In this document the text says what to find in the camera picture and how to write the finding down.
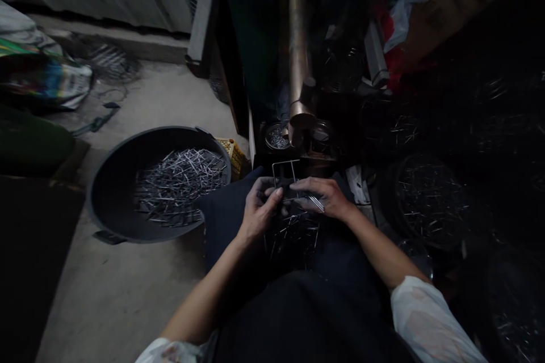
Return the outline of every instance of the yellow crate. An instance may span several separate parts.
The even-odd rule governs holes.
[[[243,179],[250,171],[251,164],[237,146],[237,142],[234,139],[216,138],[216,140],[221,143],[231,159],[231,181],[236,182]]]

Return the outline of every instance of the bucket handle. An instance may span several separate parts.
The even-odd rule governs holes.
[[[108,231],[104,231],[104,230],[97,231],[96,233],[93,234],[93,237],[109,245],[117,245],[127,241],[124,238],[121,238],[115,234],[109,233]]]
[[[208,135],[210,136],[212,139],[214,139],[214,136],[212,135],[212,133],[210,133],[209,131],[207,130],[204,130],[203,128],[200,128],[198,126],[195,127],[195,130],[197,130],[198,132],[202,132],[204,133],[205,135]]]

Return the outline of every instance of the dark pants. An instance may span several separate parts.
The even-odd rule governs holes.
[[[244,180],[230,184],[198,200],[206,223],[206,267],[209,271],[227,245],[238,233],[246,196],[257,177],[263,173],[258,168]],[[353,202],[353,195],[338,173],[332,177],[345,196]],[[269,259],[262,240],[255,243],[246,254],[232,287],[225,296],[227,315],[237,310],[249,299],[259,294],[269,283]],[[337,220],[323,216],[316,244],[314,262],[309,265],[313,273],[337,286],[356,308],[365,303],[365,309],[380,313],[380,301],[376,291],[376,274],[363,253],[356,237],[348,227]]]

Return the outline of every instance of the white sleeve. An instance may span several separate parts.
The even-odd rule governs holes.
[[[201,349],[201,347],[191,343],[171,342],[164,337],[160,337],[151,342],[140,357],[136,359],[135,363],[164,363],[171,361],[196,363]]]
[[[432,285],[407,276],[391,304],[396,332],[424,363],[486,362]]]

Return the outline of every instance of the forearm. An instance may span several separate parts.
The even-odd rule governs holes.
[[[356,206],[351,206],[343,222],[358,238],[363,252],[389,290],[398,287],[405,276],[414,276],[431,284],[431,281],[410,258],[376,228]]]
[[[247,243],[239,237],[231,241],[210,272],[191,291],[170,319],[161,337],[197,345],[208,340],[214,329],[220,297],[246,246]]]

